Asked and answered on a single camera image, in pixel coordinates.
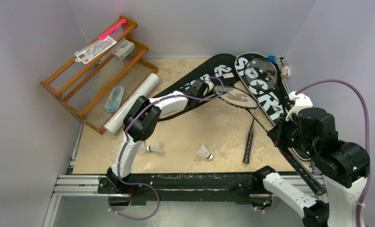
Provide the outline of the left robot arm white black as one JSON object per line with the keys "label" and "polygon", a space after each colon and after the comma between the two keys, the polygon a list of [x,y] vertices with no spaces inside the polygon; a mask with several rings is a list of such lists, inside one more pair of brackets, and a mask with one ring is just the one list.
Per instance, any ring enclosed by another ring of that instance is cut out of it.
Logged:
{"label": "left robot arm white black", "polygon": [[213,87],[209,80],[197,79],[187,90],[174,91],[159,98],[137,98],[124,123],[124,135],[118,157],[108,168],[107,183],[115,193],[123,193],[128,187],[125,177],[131,174],[131,165],[142,145],[154,132],[162,115],[195,106]]}

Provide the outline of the black SPORT racket bag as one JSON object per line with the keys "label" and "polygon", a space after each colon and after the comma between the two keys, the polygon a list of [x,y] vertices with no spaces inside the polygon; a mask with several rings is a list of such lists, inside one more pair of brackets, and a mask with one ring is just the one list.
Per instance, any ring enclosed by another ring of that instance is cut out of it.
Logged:
{"label": "black SPORT racket bag", "polygon": [[288,92],[283,85],[278,65],[271,59],[252,52],[237,56],[234,68],[258,108],[275,125],[277,118],[290,109]]}

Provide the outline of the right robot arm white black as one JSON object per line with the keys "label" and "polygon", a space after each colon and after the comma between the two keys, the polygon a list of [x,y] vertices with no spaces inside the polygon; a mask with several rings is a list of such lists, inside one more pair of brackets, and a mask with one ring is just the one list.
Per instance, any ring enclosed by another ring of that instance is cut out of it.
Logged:
{"label": "right robot arm white black", "polygon": [[[309,196],[266,166],[252,180],[257,192],[269,191],[289,205],[306,227],[363,227],[360,200],[370,175],[370,156],[360,145],[338,138],[335,118],[318,107],[300,110],[291,119],[281,114],[267,132],[274,146],[313,191]],[[289,152],[307,154],[321,172],[324,186],[303,169]]]}

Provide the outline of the black CROSSWAY racket bag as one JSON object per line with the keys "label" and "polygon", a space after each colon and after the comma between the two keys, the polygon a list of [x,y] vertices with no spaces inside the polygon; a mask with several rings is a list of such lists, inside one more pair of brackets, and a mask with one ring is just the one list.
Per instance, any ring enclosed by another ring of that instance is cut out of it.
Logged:
{"label": "black CROSSWAY racket bag", "polygon": [[201,65],[195,67],[191,72],[178,79],[176,82],[157,93],[154,98],[168,95],[176,90],[188,90],[196,79],[208,80],[209,77],[217,77],[222,80],[224,86],[232,86],[240,79],[234,69],[236,56],[228,53],[217,54]]}

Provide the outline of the black racket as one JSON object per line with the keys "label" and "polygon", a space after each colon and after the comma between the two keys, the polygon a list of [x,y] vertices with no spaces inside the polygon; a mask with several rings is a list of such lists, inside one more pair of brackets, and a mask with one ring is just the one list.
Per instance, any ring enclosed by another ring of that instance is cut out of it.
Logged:
{"label": "black racket", "polygon": [[250,163],[250,154],[253,146],[254,137],[254,121],[258,119],[255,117],[255,112],[259,106],[257,98],[259,95],[270,92],[277,84],[277,70],[272,62],[264,57],[253,58],[252,60],[244,59],[243,63],[239,64],[239,69],[242,71],[239,75],[242,82],[250,94],[254,103],[254,110],[249,111],[253,117],[252,124],[249,129],[243,163]]}
{"label": "black racket", "polygon": [[[253,118],[248,132],[243,158],[243,163],[248,164],[250,162],[250,154],[253,146],[254,122],[257,122],[265,132],[268,132],[267,128],[255,116],[255,112],[258,107],[257,102],[248,93],[233,86],[223,87],[221,85],[216,85],[213,88],[213,92],[215,95],[219,96],[219,99],[221,99],[223,102],[234,107],[245,109]],[[304,165],[301,164],[288,149],[280,149],[280,151],[283,157],[301,176],[315,195],[321,196],[326,193],[326,189],[313,176],[310,175],[310,172],[305,169]]]}

